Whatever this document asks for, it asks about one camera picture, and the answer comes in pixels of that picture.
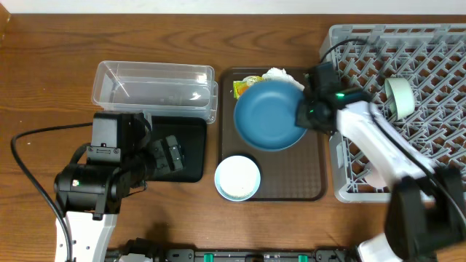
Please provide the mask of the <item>blue plate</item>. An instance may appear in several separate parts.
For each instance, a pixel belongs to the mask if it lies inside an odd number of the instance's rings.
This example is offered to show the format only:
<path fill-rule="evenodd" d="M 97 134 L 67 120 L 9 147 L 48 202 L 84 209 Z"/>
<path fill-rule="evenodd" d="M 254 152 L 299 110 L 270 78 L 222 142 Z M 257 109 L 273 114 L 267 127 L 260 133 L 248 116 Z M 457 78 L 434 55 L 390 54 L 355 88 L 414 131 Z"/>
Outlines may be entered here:
<path fill-rule="evenodd" d="M 307 130 L 296 124 L 303 92 L 294 84 L 259 82 L 247 89 L 234 107 L 234 125 L 240 137 L 261 151 L 293 146 Z"/>

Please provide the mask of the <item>light blue rice bowl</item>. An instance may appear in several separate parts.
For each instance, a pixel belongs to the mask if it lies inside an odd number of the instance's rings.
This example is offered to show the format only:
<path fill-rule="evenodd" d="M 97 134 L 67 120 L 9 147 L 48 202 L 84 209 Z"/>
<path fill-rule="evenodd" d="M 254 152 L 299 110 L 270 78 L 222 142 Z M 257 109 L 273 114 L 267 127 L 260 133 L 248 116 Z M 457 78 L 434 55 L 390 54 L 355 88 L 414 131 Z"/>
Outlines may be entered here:
<path fill-rule="evenodd" d="M 246 156 L 230 156 L 217 166 L 214 183 L 217 192 L 232 202 L 250 199 L 261 183 L 258 165 Z"/>

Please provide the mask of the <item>mint green bowl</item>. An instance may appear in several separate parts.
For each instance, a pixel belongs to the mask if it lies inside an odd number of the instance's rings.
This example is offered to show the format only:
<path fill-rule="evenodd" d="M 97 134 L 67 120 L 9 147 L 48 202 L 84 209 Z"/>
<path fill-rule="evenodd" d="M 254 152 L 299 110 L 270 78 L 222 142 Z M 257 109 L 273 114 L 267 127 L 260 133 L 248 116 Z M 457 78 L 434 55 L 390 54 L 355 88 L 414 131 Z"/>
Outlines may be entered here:
<path fill-rule="evenodd" d="M 414 94 L 408 80 L 405 78 L 387 78 L 384 87 L 389 107 L 397 120 L 412 114 L 415 109 Z"/>

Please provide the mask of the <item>pink cup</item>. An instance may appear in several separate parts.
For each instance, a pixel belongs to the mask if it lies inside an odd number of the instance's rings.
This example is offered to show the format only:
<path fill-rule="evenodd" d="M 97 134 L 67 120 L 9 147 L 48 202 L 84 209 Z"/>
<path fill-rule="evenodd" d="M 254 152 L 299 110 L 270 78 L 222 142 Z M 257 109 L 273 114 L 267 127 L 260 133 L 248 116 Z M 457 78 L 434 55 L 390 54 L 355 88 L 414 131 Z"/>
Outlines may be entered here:
<path fill-rule="evenodd" d="M 367 174 L 364 177 L 366 183 L 374 188 L 384 188 L 387 184 L 384 181 L 384 178 L 379 173 L 379 171 L 369 162 L 365 166 L 365 170 L 367 170 Z"/>

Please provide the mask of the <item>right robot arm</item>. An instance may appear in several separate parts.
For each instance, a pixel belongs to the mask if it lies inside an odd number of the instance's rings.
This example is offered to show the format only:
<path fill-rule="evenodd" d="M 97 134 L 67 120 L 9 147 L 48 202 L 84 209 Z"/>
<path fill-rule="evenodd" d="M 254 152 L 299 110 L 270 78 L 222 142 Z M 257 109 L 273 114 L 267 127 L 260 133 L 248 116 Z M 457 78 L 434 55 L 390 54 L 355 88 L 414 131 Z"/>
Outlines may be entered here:
<path fill-rule="evenodd" d="M 367 157 L 390 189 L 384 232 L 360 243 L 359 261 L 420 261 L 465 241 L 462 176 L 419 153 L 380 113 L 371 96 L 345 88 L 333 64 L 309 70 L 309 87 L 296 123 L 340 132 Z"/>

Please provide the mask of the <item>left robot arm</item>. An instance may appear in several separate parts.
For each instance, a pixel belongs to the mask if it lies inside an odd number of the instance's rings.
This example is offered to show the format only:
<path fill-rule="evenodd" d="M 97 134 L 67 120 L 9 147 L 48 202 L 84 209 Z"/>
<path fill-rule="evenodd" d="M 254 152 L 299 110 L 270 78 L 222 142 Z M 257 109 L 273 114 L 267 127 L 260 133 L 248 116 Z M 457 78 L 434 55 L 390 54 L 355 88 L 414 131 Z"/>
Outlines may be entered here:
<path fill-rule="evenodd" d="M 77 149 L 55 178 L 66 227 L 57 241 L 71 246 L 67 261 L 104 261 L 122 200 L 134 188 L 184 169 L 177 137 L 151 134 L 143 113 L 94 115 L 90 144 Z"/>

